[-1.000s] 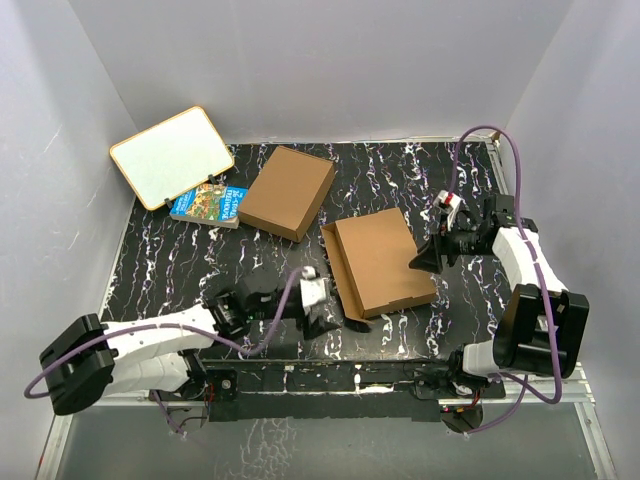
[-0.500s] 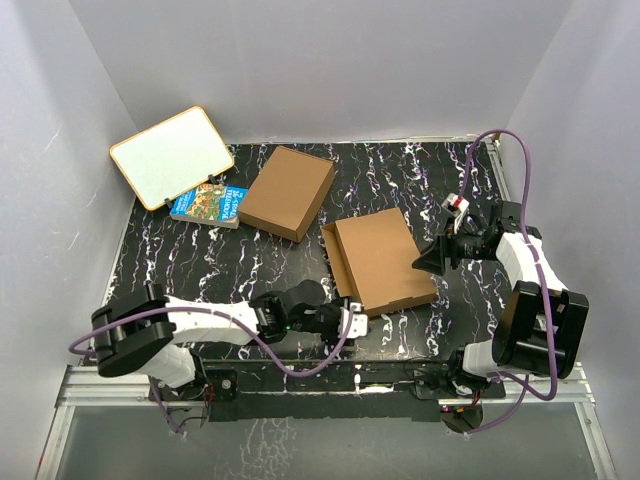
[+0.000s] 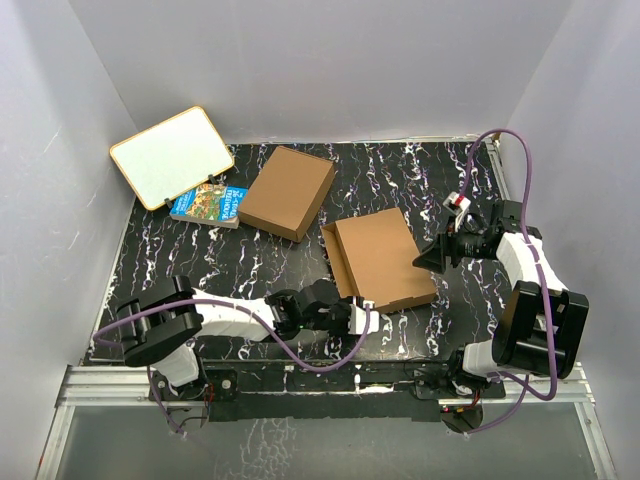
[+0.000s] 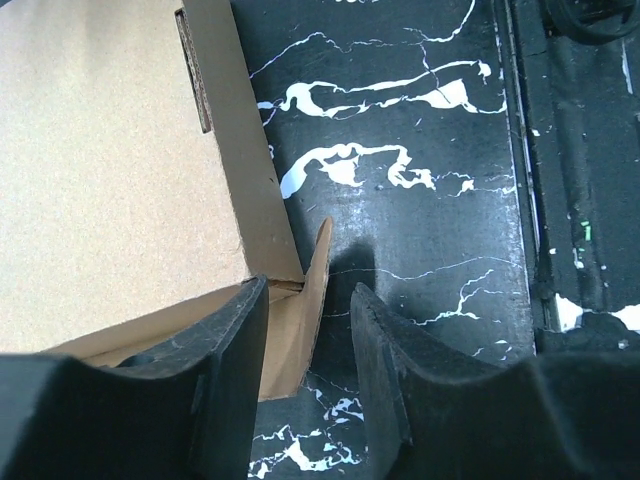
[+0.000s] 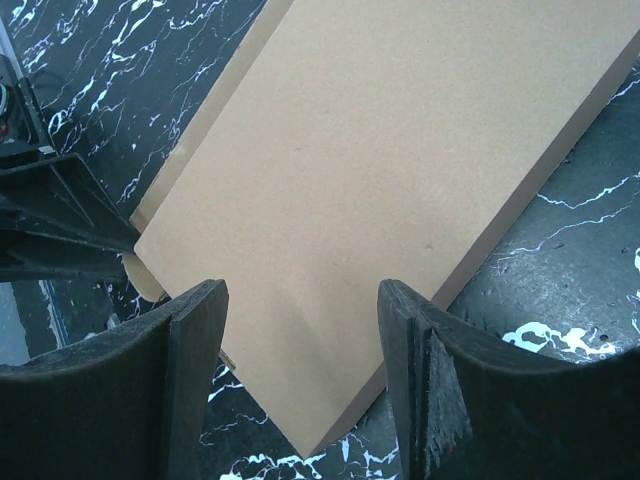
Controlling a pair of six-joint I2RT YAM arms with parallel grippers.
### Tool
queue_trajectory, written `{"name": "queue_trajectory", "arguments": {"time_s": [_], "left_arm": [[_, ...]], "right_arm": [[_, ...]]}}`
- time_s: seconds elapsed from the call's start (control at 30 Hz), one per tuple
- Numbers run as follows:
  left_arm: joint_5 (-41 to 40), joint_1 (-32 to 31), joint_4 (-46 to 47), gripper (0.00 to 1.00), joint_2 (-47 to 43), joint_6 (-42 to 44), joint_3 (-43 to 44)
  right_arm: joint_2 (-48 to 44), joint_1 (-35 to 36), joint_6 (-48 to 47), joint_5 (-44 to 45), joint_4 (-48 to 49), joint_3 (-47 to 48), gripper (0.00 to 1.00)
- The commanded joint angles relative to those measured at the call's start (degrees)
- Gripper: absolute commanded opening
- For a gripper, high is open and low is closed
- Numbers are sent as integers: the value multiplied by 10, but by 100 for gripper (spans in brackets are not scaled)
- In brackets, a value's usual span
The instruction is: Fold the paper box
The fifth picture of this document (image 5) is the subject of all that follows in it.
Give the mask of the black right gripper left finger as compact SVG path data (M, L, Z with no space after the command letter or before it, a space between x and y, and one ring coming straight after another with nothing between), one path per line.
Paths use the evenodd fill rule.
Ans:
M193 479L228 310L206 280L113 329L1 369L5 479Z

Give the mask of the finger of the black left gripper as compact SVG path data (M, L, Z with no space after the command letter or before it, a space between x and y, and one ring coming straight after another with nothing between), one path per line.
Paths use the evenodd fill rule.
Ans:
M128 252L128 236L62 238L19 230L1 230L1 281L125 277L119 254Z
M3 166L1 228L126 253L138 239L76 154Z

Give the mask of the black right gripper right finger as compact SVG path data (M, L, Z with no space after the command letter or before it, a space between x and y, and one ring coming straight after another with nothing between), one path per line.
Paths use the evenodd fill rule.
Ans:
M639 353L573 364L381 282L379 334L407 479L635 479Z

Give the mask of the cardboard box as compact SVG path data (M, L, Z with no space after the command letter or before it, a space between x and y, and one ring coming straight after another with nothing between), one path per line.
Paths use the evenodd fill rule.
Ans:
M379 283L447 307L639 52L635 1L269 1L134 215L148 280L230 294L302 457L382 390Z

